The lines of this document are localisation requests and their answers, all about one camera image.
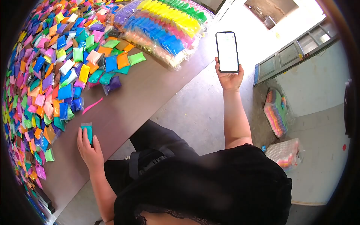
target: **lace trim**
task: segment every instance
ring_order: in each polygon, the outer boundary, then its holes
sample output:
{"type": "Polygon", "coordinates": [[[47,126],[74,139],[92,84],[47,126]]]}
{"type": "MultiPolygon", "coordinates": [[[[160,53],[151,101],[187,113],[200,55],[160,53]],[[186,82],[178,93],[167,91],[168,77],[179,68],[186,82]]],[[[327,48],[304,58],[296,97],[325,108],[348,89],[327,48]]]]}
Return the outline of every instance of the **lace trim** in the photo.
{"type": "Polygon", "coordinates": [[[195,222],[197,222],[200,225],[220,225],[220,223],[211,222],[208,220],[205,220],[203,218],[199,218],[196,216],[191,216],[186,213],[182,212],[175,212],[174,210],[165,209],[162,207],[152,206],[148,204],[140,204],[136,208],[134,212],[135,219],[139,222],[140,225],[146,225],[146,218],[141,215],[142,211],[147,211],[150,213],[167,213],[171,215],[172,217],[178,218],[178,219],[184,219],[188,218],[195,222]]]}

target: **woman's left hand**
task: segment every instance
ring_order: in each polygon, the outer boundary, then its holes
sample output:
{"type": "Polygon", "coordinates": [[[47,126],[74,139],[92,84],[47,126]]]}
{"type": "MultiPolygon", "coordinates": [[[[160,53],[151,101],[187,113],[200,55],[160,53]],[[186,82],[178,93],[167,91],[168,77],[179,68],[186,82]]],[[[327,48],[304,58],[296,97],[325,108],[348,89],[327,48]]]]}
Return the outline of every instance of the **woman's left hand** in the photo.
{"type": "Polygon", "coordinates": [[[77,134],[77,148],[82,159],[86,163],[90,174],[95,174],[104,170],[104,157],[96,135],[93,137],[93,145],[94,147],[92,148],[87,137],[86,128],[84,128],[84,131],[79,128],[77,134]]]}

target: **phone screen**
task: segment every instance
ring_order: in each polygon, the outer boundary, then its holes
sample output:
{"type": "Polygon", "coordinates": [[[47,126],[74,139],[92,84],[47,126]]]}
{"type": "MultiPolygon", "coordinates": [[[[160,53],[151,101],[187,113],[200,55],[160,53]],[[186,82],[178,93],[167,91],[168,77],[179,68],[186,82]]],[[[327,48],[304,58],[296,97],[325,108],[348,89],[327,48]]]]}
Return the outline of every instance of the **phone screen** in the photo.
{"type": "Polygon", "coordinates": [[[217,50],[221,71],[238,71],[238,54],[233,32],[217,33],[217,50]]]}

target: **pink plastic tool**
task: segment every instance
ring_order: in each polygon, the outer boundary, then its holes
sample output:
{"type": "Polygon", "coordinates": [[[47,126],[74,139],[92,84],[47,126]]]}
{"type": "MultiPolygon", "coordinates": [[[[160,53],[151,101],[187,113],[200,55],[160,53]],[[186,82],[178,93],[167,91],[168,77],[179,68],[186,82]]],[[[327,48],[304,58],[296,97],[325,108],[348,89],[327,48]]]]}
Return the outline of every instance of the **pink plastic tool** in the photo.
{"type": "Polygon", "coordinates": [[[103,100],[104,98],[100,98],[100,100],[99,101],[97,101],[97,102],[95,102],[94,104],[92,104],[92,105],[89,105],[88,107],[86,107],[85,109],[84,109],[84,111],[82,112],[82,114],[84,115],[84,113],[86,113],[89,109],[91,109],[92,107],[94,107],[96,104],[98,104],[101,100],[103,100]]]}

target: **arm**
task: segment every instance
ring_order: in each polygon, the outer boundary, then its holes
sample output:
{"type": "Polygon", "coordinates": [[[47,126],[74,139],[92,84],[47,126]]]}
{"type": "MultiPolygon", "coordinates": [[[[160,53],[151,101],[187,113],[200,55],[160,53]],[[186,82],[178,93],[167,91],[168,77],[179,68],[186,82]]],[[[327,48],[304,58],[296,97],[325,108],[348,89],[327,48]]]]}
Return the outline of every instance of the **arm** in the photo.
{"type": "Polygon", "coordinates": [[[239,73],[220,73],[218,58],[215,58],[215,70],[224,90],[224,135],[225,149],[234,148],[245,143],[252,144],[250,125],[247,120],[239,88],[244,70],[239,65],[239,73]]]}
{"type": "Polygon", "coordinates": [[[101,217],[103,221],[108,224],[108,222],[114,219],[114,202],[116,194],[105,177],[104,157],[96,135],[93,137],[93,144],[94,147],[92,148],[87,137],[86,128],[84,129],[84,132],[79,128],[77,148],[89,169],[91,185],[101,217]]]}

